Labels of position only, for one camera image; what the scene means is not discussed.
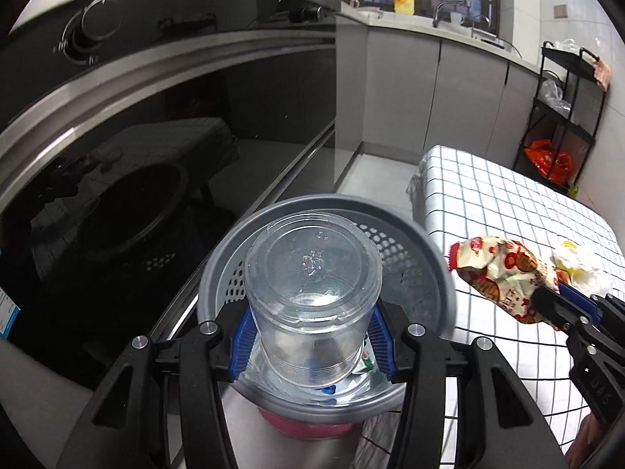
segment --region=black glass panel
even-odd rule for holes
[[[21,309],[9,340],[96,386],[235,220],[330,126],[335,63],[326,49],[210,73],[64,150],[3,214],[0,286]],[[326,147],[307,170],[329,172],[312,191],[332,189],[330,154]]]

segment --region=gray cabinet door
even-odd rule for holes
[[[369,30],[363,141],[423,153],[439,45],[411,32]]]
[[[366,78],[367,25],[337,16],[334,181],[363,139]]]
[[[454,42],[443,42],[424,152],[438,144],[486,156],[507,62]]]
[[[510,63],[486,159],[512,169],[519,141],[527,126],[538,76]]]

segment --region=blue gripper pad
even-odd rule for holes
[[[569,300],[576,307],[582,309],[586,315],[588,315],[594,326],[597,326],[601,322],[597,304],[593,300],[585,297],[582,293],[564,282],[560,282],[559,289],[560,295]]]
[[[252,311],[248,306],[239,322],[236,334],[232,338],[232,351],[228,375],[233,381],[236,381],[241,372],[245,371],[248,367],[249,355],[252,352],[255,339],[256,325],[254,324]]]
[[[393,351],[393,337],[391,337],[391,332],[389,332],[384,318],[382,317],[382,312],[380,312],[377,305],[373,308],[367,334],[369,335],[369,342],[371,343],[373,354],[376,356],[378,368],[386,375],[386,378],[391,381],[397,372],[395,353]]]

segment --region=checkered tablecloth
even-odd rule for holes
[[[457,241],[489,235],[520,241],[536,256],[549,261],[553,248],[569,239],[600,256],[604,270],[613,279],[612,294],[625,297],[625,258],[612,229],[598,214],[573,199],[498,164],[441,146],[425,155],[409,191],[414,219],[426,228],[443,254]],[[590,412],[568,377],[573,361],[566,349],[566,335],[544,323],[518,323],[457,273],[453,277],[457,295],[453,339],[463,343],[483,336],[493,339],[536,400],[562,451],[566,451],[580,421]],[[454,465],[457,432],[457,388],[451,378],[445,414],[441,468],[448,469]],[[384,443],[388,436],[385,431],[394,431],[398,419],[389,413],[365,424],[362,434],[372,443],[359,450],[361,460],[388,456],[377,451],[390,447]],[[386,424],[385,428],[380,428],[380,422]],[[357,461],[354,466],[377,467]]]

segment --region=clear plastic cup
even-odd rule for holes
[[[352,371],[382,259],[351,220],[299,213],[270,224],[246,256],[245,281],[263,353],[280,377],[324,388]]]

